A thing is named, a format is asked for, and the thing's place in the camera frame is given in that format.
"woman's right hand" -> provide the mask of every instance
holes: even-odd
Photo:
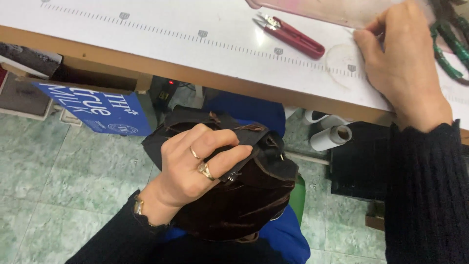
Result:
[[[384,33],[384,51],[376,36]],[[379,15],[354,39],[365,59],[370,83],[394,106],[400,129],[413,126],[430,132],[451,124],[451,106],[443,96],[433,42],[423,12],[413,0]]]

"black knit sweater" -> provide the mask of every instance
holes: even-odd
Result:
[[[469,263],[469,178],[459,122],[425,134],[392,128],[393,178],[386,198],[390,264]],[[129,202],[67,263],[285,263],[266,240],[210,242],[190,235],[160,242]]]

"gold ring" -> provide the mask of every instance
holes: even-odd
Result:
[[[189,147],[189,150],[196,159],[202,160],[202,158],[197,155],[197,153],[192,149],[192,147]]]
[[[208,170],[208,164],[207,163],[200,164],[199,167],[197,168],[197,170],[200,173],[204,174],[209,180],[211,180],[211,181],[215,180],[215,178],[212,176],[212,174]]]

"printed ruler markings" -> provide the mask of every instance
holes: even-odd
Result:
[[[70,11],[72,11],[72,13],[71,13],[72,15],[73,15],[73,14],[78,15],[78,13],[80,12],[80,16],[82,16],[82,15],[84,14],[83,17],[85,17],[86,14],[88,14],[87,18],[89,18],[90,15],[91,15],[91,13],[79,11],[79,10],[76,10],[76,9],[73,9],[73,10],[72,10],[71,8],[65,8],[65,9],[64,9],[64,7],[60,7],[60,6],[56,6],[56,5],[51,5],[51,4],[47,5],[47,4],[45,4],[45,3],[41,3],[41,6],[40,6],[40,7],[41,7],[41,8],[44,7],[44,8],[47,8],[47,9],[51,9],[51,8],[52,8],[52,10],[58,11],[58,12],[61,12],[61,11],[63,10],[63,12],[67,12],[68,14],[70,14]],[[111,17],[104,16],[104,19],[103,19],[103,16],[100,16],[99,14],[96,15],[96,18],[95,18],[95,14],[92,14],[91,19],[96,19],[96,20],[97,20],[98,17],[99,17],[99,20],[100,20],[100,21],[104,21],[104,22],[106,22],[106,19],[107,19],[107,22],[110,22],[110,20],[111,20]],[[124,22],[124,26],[125,26],[125,25],[130,26],[130,23],[131,23],[131,21],[129,21],[129,23],[127,24],[127,21],[121,20],[120,25],[122,25],[122,22]],[[155,32],[155,27],[151,27],[151,26],[143,25],[143,24],[141,25],[140,23],[137,23],[137,26],[136,26],[135,28],[136,28],[136,29],[143,29],[143,30],[147,30],[147,28],[148,28],[148,31],[150,31],[150,29],[152,28],[152,32]],[[169,34],[171,33],[171,31],[165,30],[164,35],[166,35],[166,33],[168,33],[168,36],[169,36]],[[182,33],[179,35],[179,32],[174,32],[174,31],[173,31],[173,34],[171,35],[172,37],[174,37],[174,33],[176,33],[176,36],[175,36],[176,38],[179,36],[179,38],[182,39]],[[204,44],[205,44],[205,43],[210,44],[210,40],[209,40],[209,39],[204,39]],[[219,43],[218,41],[212,40],[211,46],[213,46],[213,43],[215,43],[215,46],[221,47],[221,43],[222,43],[222,42]],[[226,43],[223,43],[223,48],[226,47],[227,49],[229,49],[229,46],[230,46],[229,44],[227,45]],[[252,50],[252,49],[249,50],[248,48],[245,48],[245,47],[242,48],[242,51],[241,51],[241,47],[239,47],[237,51],[244,53],[244,50],[246,50],[246,53],[249,52],[249,54],[251,54],[251,55],[254,55],[254,56],[256,55],[256,51],[254,51],[254,54],[253,54],[253,50]],[[261,52],[257,51],[257,56],[264,57],[264,52],[262,52],[262,54],[261,54]],[[272,58],[272,59],[275,59],[275,56],[272,57],[272,54],[269,54],[269,59],[271,59],[271,58]],[[283,61],[284,61],[284,62],[287,62],[287,59],[288,59],[288,63],[291,63],[291,64],[293,64],[293,62],[295,62],[295,65],[300,65],[300,66],[303,66],[303,67],[310,67],[310,68],[312,68],[313,65],[314,65],[314,69],[317,69],[317,70],[326,71],[326,72],[330,72],[330,73],[333,73],[333,74],[340,74],[340,75],[347,76],[347,77],[354,77],[354,78],[364,79],[364,77],[363,77],[360,73],[354,73],[354,72],[353,72],[353,73],[350,73],[350,72],[348,72],[348,71],[346,71],[346,70],[340,70],[340,69],[331,68],[331,67],[324,68],[323,65],[321,65],[321,68],[319,68],[319,67],[317,67],[317,65],[316,65],[315,63],[311,63],[311,66],[310,66],[310,63],[309,63],[309,62],[307,62],[306,65],[305,65],[304,61],[303,61],[303,63],[302,63],[301,60],[298,61],[297,59],[287,58],[287,57],[283,57],[283,56],[280,56],[280,61],[282,61],[282,58],[283,58]]]

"woman's left hand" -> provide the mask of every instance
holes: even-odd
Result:
[[[169,223],[182,206],[212,189],[220,182],[219,177],[251,154],[251,146],[238,144],[233,131],[214,131],[204,124],[197,124],[191,130],[168,139],[161,147],[161,173],[139,195],[144,202],[142,214],[153,225]],[[227,145],[233,148],[218,153],[207,162],[209,172],[215,179],[211,181],[198,171],[203,163],[201,159]]]

